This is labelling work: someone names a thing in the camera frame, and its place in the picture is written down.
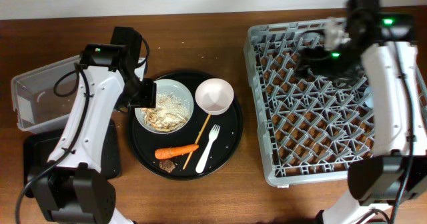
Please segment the blue cup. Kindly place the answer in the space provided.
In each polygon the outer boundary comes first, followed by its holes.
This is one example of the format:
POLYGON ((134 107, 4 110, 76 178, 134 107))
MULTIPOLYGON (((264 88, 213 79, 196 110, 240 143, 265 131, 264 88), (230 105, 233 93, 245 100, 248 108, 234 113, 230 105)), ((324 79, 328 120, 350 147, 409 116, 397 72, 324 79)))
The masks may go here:
POLYGON ((374 102, 373 102, 372 90, 370 87, 365 88, 364 97, 365 97, 366 106, 370 109, 373 109, 374 108, 374 102))

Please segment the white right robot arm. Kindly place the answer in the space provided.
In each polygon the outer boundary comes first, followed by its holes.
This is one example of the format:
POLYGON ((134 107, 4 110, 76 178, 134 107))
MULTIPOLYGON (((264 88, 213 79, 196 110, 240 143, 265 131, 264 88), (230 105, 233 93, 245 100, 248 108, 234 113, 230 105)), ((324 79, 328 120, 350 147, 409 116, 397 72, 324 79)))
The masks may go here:
POLYGON ((414 19, 384 13, 380 0, 348 0, 346 26, 331 19, 323 47, 300 53, 295 74, 351 82, 363 67, 373 95, 373 156, 348 169, 348 191, 318 223, 366 223, 383 215, 393 223, 401 203, 426 191, 426 128, 416 84, 414 19))

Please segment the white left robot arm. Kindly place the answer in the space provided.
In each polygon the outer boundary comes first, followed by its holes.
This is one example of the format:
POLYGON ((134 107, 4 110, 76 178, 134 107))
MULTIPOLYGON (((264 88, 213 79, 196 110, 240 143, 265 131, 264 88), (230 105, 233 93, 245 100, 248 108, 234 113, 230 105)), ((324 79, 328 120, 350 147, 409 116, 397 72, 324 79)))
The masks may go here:
POLYGON ((131 223, 115 206, 116 191, 101 174, 101 158, 114 110, 156 105, 156 84, 143 77, 147 61, 139 59, 147 46, 134 28, 115 27, 108 44, 91 43, 80 53, 67 124, 45 166, 28 173, 15 204, 16 223, 27 192, 50 222, 131 223))

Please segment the pink bowl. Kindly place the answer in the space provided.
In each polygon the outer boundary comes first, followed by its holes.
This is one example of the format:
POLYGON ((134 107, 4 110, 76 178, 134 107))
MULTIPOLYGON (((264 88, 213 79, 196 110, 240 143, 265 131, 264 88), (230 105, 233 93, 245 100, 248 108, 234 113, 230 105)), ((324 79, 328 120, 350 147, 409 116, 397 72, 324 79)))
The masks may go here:
POLYGON ((195 91, 197 105, 209 115, 225 113, 234 100, 234 89, 225 80, 207 79, 195 91))

